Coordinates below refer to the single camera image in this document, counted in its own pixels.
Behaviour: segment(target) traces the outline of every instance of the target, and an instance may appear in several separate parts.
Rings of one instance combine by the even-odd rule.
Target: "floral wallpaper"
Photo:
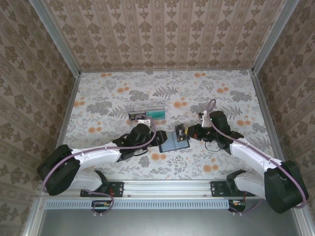
[[[299,1],[258,75],[284,155],[301,170],[315,219],[315,1]]]
[[[79,68],[251,67],[285,0],[43,0]]]
[[[0,235],[20,233],[74,78],[27,0],[0,0]]]
[[[164,99],[166,121],[159,130],[175,131],[199,123],[211,98],[224,111],[231,129],[257,148],[273,155],[260,107],[246,70],[82,73],[64,143],[71,148],[104,145],[129,133],[130,102]],[[160,153],[158,147],[119,163],[96,166],[108,179],[214,179],[235,170],[253,170],[225,151],[209,152],[194,139],[190,147]],[[216,151],[215,142],[207,143]]]

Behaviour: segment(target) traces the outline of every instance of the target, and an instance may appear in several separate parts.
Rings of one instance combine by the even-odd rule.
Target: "metal bar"
[[[70,99],[69,99],[69,103],[68,103],[68,106],[67,106],[67,110],[66,110],[64,118],[63,118],[63,124],[61,126],[60,133],[59,133],[59,136],[58,136],[58,140],[57,140],[57,143],[56,143],[56,148],[63,144],[65,134],[67,133],[67,128],[68,128],[69,120],[70,120],[70,117],[71,117],[71,113],[72,113],[75,97],[76,97],[78,89],[79,89],[80,80],[81,80],[80,77],[75,79],[75,82],[74,82],[74,85],[73,85],[73,88],[72,88],[72,92],[71,92],[71,96],[70,96]]]
[[[48,200],[45,210],[92,209],[93,200]],[[229,209],[228,200],[135,200],[116,199],[112,209]]]
[[[124,194],[122,198],[134,200],[198,200],[198,199],[241,199],[242,197],[212,197],[210,182],[215,180],[113,180],[124,182]],[[57,196],[48,194],[38,195],[46,200],[78,200],[80,190],[67,190]],[[248,199],[260,199],[259,197],[248,197]]]
[[[23,236],[37,236],[41,221],[43,219],[43,214],[45,211],[46,199],[40,198],[35,199],[31,207],[31,212],[29,214]]]
[[[294,213],[299,224],[302,236],[314,236],[315,227],[310,215],[309,207],[305,206],[303,209],[294,209]]]
[[[71,53],[71,50],[65,43],[63,36],[58,31],[49,11],[45,7],[44,2],[42,0],[30,0],[30,3],[34,7],[42,23],[44,24],[46,30],[48,31],[51,38],[53,39],[55,45],[57,46],[59,52],[63,56],[63,59],[67,63],[73,76],[77,79],[80,75],[79,74],[80,66],[75,61]]]
[[[250,67],[239,67],[239,68],[231,68],[231,67],[221,67],[221,68],[163,68],[163,69],[121,69],[121,70],[82,70],[81,73],[101,73],[101,72],[146,72],[146,71],[208,71],[208,70],[225,70],[225,71],[232,71],[232,70],[251,70]]]
[[[258,75],[251,73],[251,79],[252,79],[252,84],[254,86],[257,100],[261,109],[261,114],[265,121],[266,129],[267,129],[268,136],[270,139],[270,144],[271,144],[272,150],[274,151],[274,156],[275,158],[284,161],[284,154],[280,146],[280,142],[276,133],[275,126],[271,119],[271,115],[268,109],[268,105],[267,105],[264,93],[262,91],[262,87],[260,85]]]
[[[277,39],[279,38],[282,30],[284,29],[287,21],[289,20],[292,12],[294,11],[299,0],[287,0],[283,4],[283,7],[273,24],[268,37],[266,38],[264,44],[262,45],[258,56],[255,59],[252,69],[254,73],[258,73],[267,59],[271,49],[274,47]]]

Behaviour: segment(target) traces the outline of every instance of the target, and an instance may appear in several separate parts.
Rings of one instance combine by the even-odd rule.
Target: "floral tablecloth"
[[[197,124],[210,99],[224,111],[229,125],[249,142],[273,155],[249,71],[157,71],[82,73],[64,143],[71,148],[104,145],[130,132],[126,106],[133,101],[165,99],[166,123],[158,126]],[[119,163],[96,169],[108,179],[215,179],[253,169],[225,151],[209,152],[204,142],[191,139],[190,148],[159,153],[158,147]],[[207,143],[218,150],[215,142]]]

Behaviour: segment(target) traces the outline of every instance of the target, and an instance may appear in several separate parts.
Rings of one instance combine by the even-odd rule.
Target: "wall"
[[[74,78],[27,0],[0,1],[0,235],[27,220]]]
[[[44,0],[82,70],[251,67],[284,0]]]
[[[258,74],[284,155],[295,161],[315,218],[315,1],[301,0]]]

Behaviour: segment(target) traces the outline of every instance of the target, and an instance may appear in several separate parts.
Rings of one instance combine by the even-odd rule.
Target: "white robotic arm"
[[[237,170],[229,174],[226,186],[231,194],[246,191],[260,196],[278,213],[304,202],[302,193],[308,198],[308,192],[294,162],[281,161],[271,156],[266,158],[268,155],[250,145],[242,134],[231,131],[222,111],[211,112],[209,116],[201,113],[199,117],[203,117],[202,125],[189,127],[186,130],[187,135],[197,140],[217,142],[220,149],[242,159],[258,173],[253,175]]]
[[[248,141],[244,138],[240,138],[240,141],[243,141],[244,143],[248,143]],[[241,191],[250,192],[257,196],[260,196],[261,198],[266,199],[264,173],[268,169],[276,168],[276,166],[272,164],[270,161],[264,159],[261,155],[258,155],[253,150],[239,143],[236,143],[236,142],[231,143],[230,150],[233,156],[238,157],[242,159],[243,161],[245,161],[259,174],[259,175],[253,175],[250,173],[239,174],[234,180],[236,187]],[[282,163],[281,160],[278,160],[272,157],[270,157],[270,159],[273,159],[279,165],[281,165]]]
[[[94,167],[102,163],[115,163],[121,156],[119,150],[109,150],[106,149],[107,147],[117,147],[117,145],[114,143],[108,143],[106,145],[96,147],[97,149],[104,148],[103,150],[93,151],[86,154],[84,154],[83,151],[95,149],[95,147],[87,149],[73,149],[71,154],[82,154],[74,157],[80,162],[80,168],[68,188],[69,190],[89,189],[91,191],[96,191],[99,187],[101,187],[103,184],[102,179],[96,172],[94,172]]]

